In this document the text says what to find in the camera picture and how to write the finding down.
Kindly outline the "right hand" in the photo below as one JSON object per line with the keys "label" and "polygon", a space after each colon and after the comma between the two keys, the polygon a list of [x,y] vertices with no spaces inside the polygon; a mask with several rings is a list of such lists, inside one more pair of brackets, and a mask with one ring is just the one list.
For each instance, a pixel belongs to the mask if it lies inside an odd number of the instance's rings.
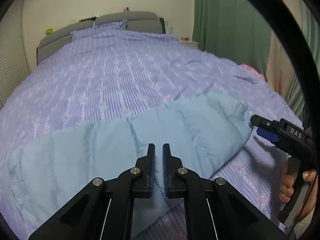
{"label": "right hand", "polygon": [[[318,176],[315,169],[305,171],[302,174],[302,178],[305,182],[311,185],[315,182],[311,191],[310,197],[306,202],[303,212],[298,220],[298,224],[295,227],[296,233],[300,232],[300,235],[305,235],[306,232],[315,230],[315,227],[319,226],[319,207],[317,207],[317,191],[318,191]],[[283,203],[288,203],[294,193],[295,178],[289,174],[288,163],[284,166],[284,171],[280,181],[279,199]]]}

